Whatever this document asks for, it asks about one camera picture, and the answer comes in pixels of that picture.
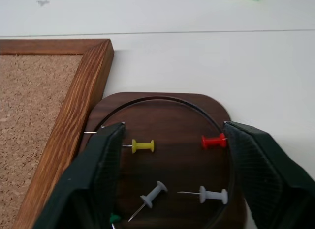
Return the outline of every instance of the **wooden frame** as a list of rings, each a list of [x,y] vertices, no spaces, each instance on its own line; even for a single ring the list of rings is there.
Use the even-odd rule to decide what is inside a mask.
[[[31,229],[78,153],[89,113],[102,99],[114,50],[108,39],[0,40],[0,55],[83,55],[13,225]]]

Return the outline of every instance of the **white surface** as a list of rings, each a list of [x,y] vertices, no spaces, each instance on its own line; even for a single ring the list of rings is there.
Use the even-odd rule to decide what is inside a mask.
[[[315,0],[37,1],[0,0],[0,36],[315,29]]]
[[[304,31],[315,29],[315,0],[36,1],[0,0],[0,37],[110,38],[105,96],[211,96],[233,121],[269,132],[315,178],[315,31]],[[235,32],[253,30],[275,31]],[[151,32],[162,34],[142,34]],[[254,228],[249,214],[247,229]]]
[[[314,31],[112,35],[115,56],[104,96],[211,96],[233,121],[269,132],[315,178],[314,39]],[[246,228],[256,228],[250,214]]]

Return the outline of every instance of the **cork surface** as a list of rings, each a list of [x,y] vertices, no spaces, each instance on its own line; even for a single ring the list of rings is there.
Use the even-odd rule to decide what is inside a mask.
[[[82,56],[0,56],[0,228],[12,228]]]

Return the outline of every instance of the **dark wooden base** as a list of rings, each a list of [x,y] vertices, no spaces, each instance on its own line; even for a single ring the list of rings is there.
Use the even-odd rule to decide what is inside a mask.
[[[116,213],[123,221],[116,228],[124,229],[201,229],[222,207],[220,200],[199,203],[196,195],[179,194],[178,191],[198,192],[203,185],[209,191],[228,189],[230,166],[226,149],[201,148],[201,135],[216,137],[218,130],[195,110],[171,101],[145,101],[116,111],[106,122],[103,120],[119,106],[137,98],[167,95],[184,99],[207,112],[222,127],[230,120],[226,110],[210,97],[198,94],[118,93],[103,99],[92,110],[85,131],[97,130],[100,125],[126,122],[124,144],[149,142],[153,139],[156,150],[130,148],[122,150],[121,176],[117,189]],[[80,151],[89,139],[84,135]],[[142,205],[140,195],[147,195],[156,181],[168,187],[153,202],[153,208],[145,207],[131,222],[129,217]],[[246,209],[239,188],[234,190],[230,204],[216,223],[209,228],[244,227]]]

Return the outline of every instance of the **push pin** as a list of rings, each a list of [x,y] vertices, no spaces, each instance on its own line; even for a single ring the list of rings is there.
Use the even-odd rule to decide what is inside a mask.
[[[219,137],[206,138],[204,136],[201,136],[201,145],[204,149],[216,145],[220,145],[222,148],[226,148],[227,138],[225,138],[224,133],[221,133]]]
[[[177,193],[199,195],[200,203],[204,203],[206,199],[213,199],[213,200],[221,200],[223,204],[227,204],[227,199],[228,199],[226,189],[222,189],[221,192],[213,192],[213,191],[206,191],[206,188],[204,188],[204,186],[200,186],[199,193],[187,192],[187,191],[178,191]]]
[[[130,217],[128,222],[130,222],[144,208],[144,206],[152,208],[152,201],[162,190],[167,192],[166,186],[162,182],[157,181],[157,186],[147,196],[140,196],[140,198],[143,200],[143,205]]]
[[[83,132],[83,134],[95,134],[95,133],[97,133],[97,132]]]
[[[121,220],[122,220],[122,218],[120,216],[115,215],[115,214],[111,214],[111,216],[110,216],[110,223],[112,224],[112,228],[116,229],[114,223],[118,223]]]
[[[132,139],[131,144],[124,144],[123,147],[131,147],[132,153],[134,154],[138,149],[150,149],[151,152],[154,152],[154,141],[150,143],[137,143],[135,139]]]

